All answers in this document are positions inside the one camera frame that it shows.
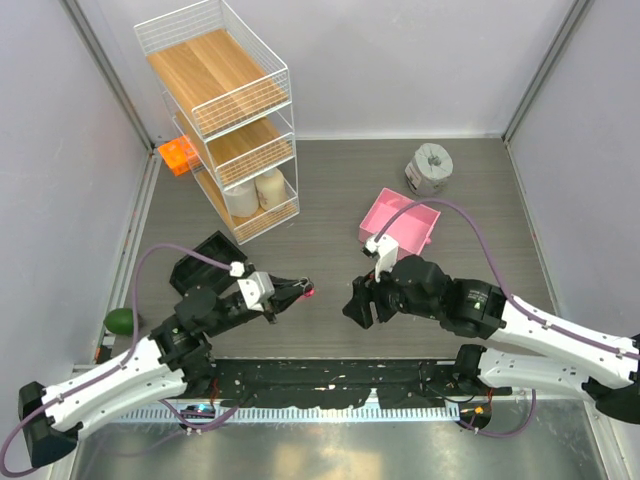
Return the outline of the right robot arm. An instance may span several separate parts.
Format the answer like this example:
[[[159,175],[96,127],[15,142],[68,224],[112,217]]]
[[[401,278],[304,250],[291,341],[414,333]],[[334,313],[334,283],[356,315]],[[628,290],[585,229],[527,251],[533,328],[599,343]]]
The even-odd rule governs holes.
[[[398,313],[435,320],[467,339],[452,370],[455,387],[526,388],[591,402],[610,418],[639,421],[639,339],[585,328],[499,287],[454,279],[416,255],[356,277],[343,313],[364,329]]]

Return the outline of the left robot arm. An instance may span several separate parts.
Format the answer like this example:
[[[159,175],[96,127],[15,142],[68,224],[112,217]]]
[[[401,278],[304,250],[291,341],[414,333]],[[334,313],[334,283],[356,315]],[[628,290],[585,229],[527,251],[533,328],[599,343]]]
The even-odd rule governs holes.
[[[59,384],[31,382],[19,391],[19,418],[30,463],[52,464],[77,443],[139,406],[191,396],[213,387],[210,339],[258,317],[277,314],[312,292],[307,278],[287,280],[253,272],[237,281],[237,291],[189,289],[165,319],[128,350]]]

